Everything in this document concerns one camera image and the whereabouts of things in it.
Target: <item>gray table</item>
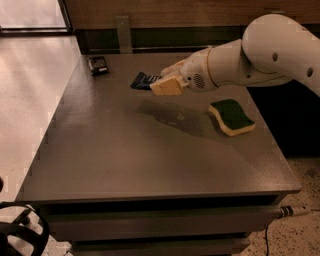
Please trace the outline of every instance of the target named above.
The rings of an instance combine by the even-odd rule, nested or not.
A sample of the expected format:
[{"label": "gray table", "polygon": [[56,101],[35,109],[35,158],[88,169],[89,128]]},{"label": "gray table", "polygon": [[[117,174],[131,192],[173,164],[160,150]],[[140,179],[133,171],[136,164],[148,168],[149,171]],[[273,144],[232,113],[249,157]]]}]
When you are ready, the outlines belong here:
[{"label": "gray table", "polygon": [[[79,222],[68,221],[75,211],[67,214],[69,219],[61,220],[59,207],[56,212],[44,207],[58,239],[93,241],[248,233],[263,229],[277,216],[274,205],[301,189],[245,88],[226,86],[205,94],[186,90],[181,96],[163,97],[130,88],[139,71],[157,75],[187,56],[106,55],[110,73],[99,77],[90,76],[86,57],[81,58],[17,201],[46,207],[93,206],[93,202],[128,205],[121,206],[121,210],[117,206],[112,213],[108,212],[110,209],[95,208],[94,213],[86,212],[91,214],[90,220],[89,215],[81,215]],[[207,110],[211,102],[228,98],[237,100],[256,121],[253,132],[227,137],[220,131]],[[192,209],[187,206],[188,200]],[[153,205],[151,215],[149,203]],[[173,218],[170,210],[179,218]],[[99,221],[93,230],[96,215],[92,214],[97,212]],[[193,226],[182,227],[192,222]],[[87,227],[87,232],[71,231],[77,230],[79,223],[82,228]],[[171,228],[163,230],[159,223]],[[203,223],[211,224],[208,228]],[[238,245],[247,243],[241,239]],[[234,249],[234,243],[230,244],[232,250],[229,246],[229,251],[219,252],[245,247],[237,245],[238,249]],[[119,255],[135,255],[129,251]]]}]

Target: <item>tiled floor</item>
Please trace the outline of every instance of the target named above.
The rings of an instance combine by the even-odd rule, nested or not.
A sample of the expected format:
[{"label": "tiled floor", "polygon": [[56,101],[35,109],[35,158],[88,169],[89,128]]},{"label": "tiled floor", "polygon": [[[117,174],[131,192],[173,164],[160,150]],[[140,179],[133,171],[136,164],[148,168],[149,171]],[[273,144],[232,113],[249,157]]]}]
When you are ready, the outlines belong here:
[{"label": "tiled floor", "polygon": [[[1,39],[0,175],[5,187],[0,201],[14,200],[78,58],[74,38]],[[12,102],[17,101],[20,106],[12,109]],[[18,112],[21,113],[18,120],[16,116],[7,115]],[[19,138],[23,146],[12,143],[16,141],[14,138]],[[312,211],[305,216],[279,219],[270,225],[269,255],[320,255],[320,157],[292,158],[288,162],[303,190],[288,196],[282,205],[307,205]],[[4,215],[2,212],[0,218],[8,218],[10,214]],[[251,245],[240,256],[266,255],[264,232],[253,233],[250,240]],[[26,250],[25,245],[17,244]],[[70,256],[69,246],[50,238],[43,255]]]}]

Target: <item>green sponge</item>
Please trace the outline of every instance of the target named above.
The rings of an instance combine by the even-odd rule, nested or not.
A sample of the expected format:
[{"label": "green sponge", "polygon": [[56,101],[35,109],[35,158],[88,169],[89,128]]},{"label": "green sponge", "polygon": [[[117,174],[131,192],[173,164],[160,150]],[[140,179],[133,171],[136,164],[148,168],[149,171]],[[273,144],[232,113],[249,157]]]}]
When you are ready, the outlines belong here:
[{"label": "green sponge", "polygon": [[217,118],[221,130],[229,136],[250,132],[255,128],[255,122],[246,116],[235,100],[213,102],[210,104],[209,112]]}]

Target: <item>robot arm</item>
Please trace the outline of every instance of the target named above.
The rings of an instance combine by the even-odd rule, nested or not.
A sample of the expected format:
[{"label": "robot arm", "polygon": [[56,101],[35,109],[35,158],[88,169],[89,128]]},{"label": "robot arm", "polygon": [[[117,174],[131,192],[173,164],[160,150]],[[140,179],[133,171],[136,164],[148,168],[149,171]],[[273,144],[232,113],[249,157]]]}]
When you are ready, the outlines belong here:
[{"label": "robot arm", "polygon": [[254,20],[242,40],[193,53],[161,72],[156,95],[223,85],[273,86],[295,79],[320,95],[320,40],[299,23],[270,14]]}]

